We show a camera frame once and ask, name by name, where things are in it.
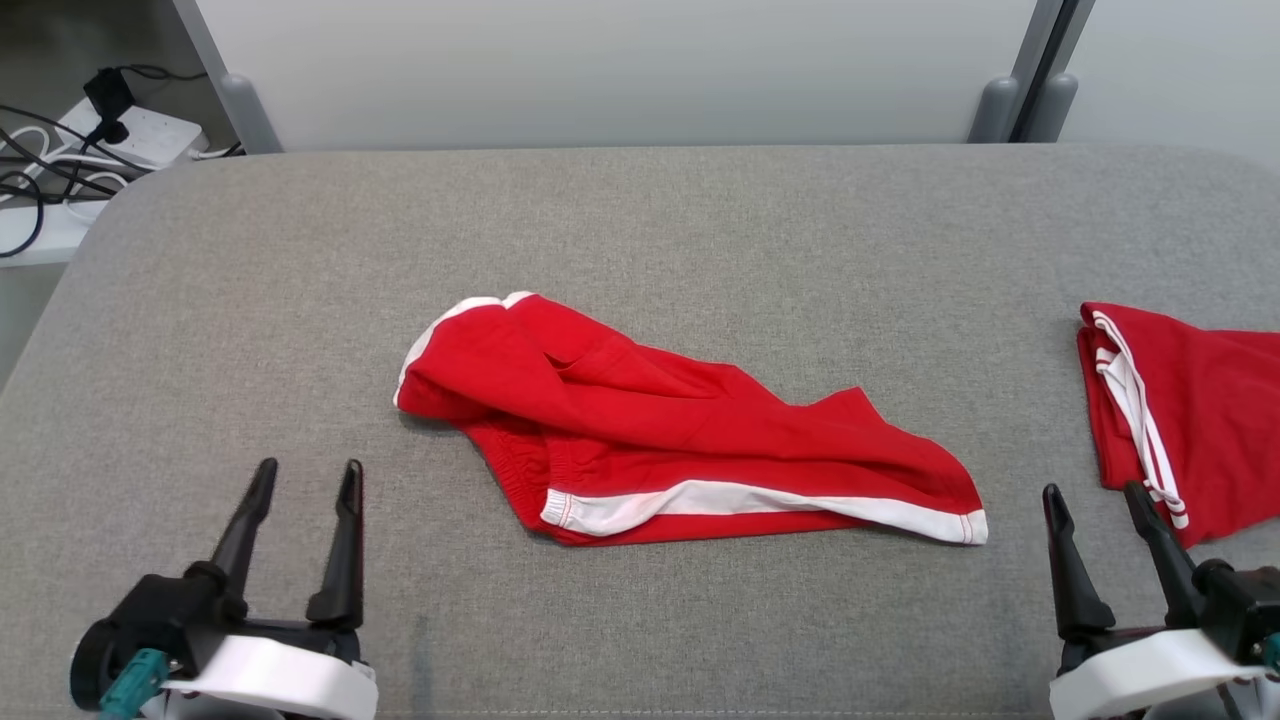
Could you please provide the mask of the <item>white low platform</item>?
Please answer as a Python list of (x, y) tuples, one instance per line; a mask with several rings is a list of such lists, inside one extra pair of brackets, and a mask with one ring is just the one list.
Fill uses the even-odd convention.
[[(0, 258), (0, 268), (69, 263), (106, 205), (108, 201), (72, 202), (70, 209), (63, 204), (46, 205), (35, 242), (17, 255)], [(28, 238), (36, 215), (35, 206), (0, 208), (0, 254), (10, 252)]]

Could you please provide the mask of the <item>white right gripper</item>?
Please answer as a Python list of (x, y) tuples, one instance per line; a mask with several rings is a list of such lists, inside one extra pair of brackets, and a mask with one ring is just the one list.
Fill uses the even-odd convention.
[[(1156, 708), (1236, 680), (1263, 680), (1266, 665), (1240, 665), (1220, 650), (1199, 625), (1204, 597), (1193, 583), (1196, 565), (1155, 506), (1146, 487), (1124, 488), (1137, 534), (1148, 547), (1167, 605), (1158, 632), (1107, 650), (1050, 683), (1055, 720), (1117, 717)], [(1076, 543), (1075, 523), (1056, 484), (1042, 491), (1047, 551), (1059, 638), (1078, 642), (1115, 626), (1112, 609), (1098, 596)]]

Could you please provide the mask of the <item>grey partition leg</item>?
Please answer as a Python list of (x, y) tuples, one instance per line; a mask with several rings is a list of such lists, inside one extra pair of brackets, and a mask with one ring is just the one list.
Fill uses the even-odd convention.
[(198, 0), (172, 1), (243, 150), (250, 155), (283, 152), (253, 83), (229, 70)]

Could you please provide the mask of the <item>red white basketball jersey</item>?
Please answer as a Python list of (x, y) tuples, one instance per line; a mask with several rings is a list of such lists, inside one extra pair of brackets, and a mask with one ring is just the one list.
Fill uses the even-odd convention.
[(1080, 315), (1101, 484), (1144, 488), (1185, 548), (1280, 518), (1280, 332), (1102, 302)]

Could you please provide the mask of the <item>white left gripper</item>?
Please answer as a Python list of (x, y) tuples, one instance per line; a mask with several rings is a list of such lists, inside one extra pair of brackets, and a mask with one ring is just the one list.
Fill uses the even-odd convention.
[[(259, 528), (270, 512), (279, 462), (264, 459), (232, 514), (210, 562), (223, 594), (246, 607)], [(364, 661), (364, 465), (346, 462), (323, 582), (310, 623), (152, 621), (150, 646), (178, 662), (150, 705), (150, 720), (374, 720), (376, 674)]]

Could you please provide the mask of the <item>grey rounded partition foot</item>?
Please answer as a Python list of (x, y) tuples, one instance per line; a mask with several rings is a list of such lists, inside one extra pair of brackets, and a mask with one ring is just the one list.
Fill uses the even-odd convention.
[(1078, 88), (1078, 78), (1070, 73), (1057, 73), (1047, 78), (1030, 110), (1023, 141), (1028, 143), (1057, 142)]
[(980, 92), (968, 143), (1006, 143), (1018, 110), (1020, 83), (1014, 76), (991, 79)]

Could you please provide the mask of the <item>dark metal partition post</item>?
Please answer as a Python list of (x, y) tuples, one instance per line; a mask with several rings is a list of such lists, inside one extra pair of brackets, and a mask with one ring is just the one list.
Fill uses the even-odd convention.
[(1011, 76), (1020, 83), (1009, 142), (1023, 141), (1024, 127), (1041, 87), (1051, 76), (1070, 73), (1069, 63), (1096, 0), (1036, 0)]

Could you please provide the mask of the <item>red white-trimmed shorts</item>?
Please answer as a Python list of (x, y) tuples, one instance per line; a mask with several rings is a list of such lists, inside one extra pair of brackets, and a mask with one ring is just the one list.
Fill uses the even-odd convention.
[(474, 442), (516, 518), (570, 546), (879, 525), (980, 546), (970, 473), (858, 387), (788, 404), (539, 293), (466, 299), (416, 338), (404, 414)]

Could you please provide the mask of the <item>black plug adapter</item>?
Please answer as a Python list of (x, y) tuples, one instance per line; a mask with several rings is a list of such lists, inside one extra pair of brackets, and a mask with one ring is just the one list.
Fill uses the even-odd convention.
[(99, 69), (95, 77), (84, 83), (83, 90), (99, 117), (97, 124), (87, 135), (88, 142), (118, 145), (128, 140), (129, 131), (122, 118), (134, 106), (134, 95), (122, 69), (115, 67)]

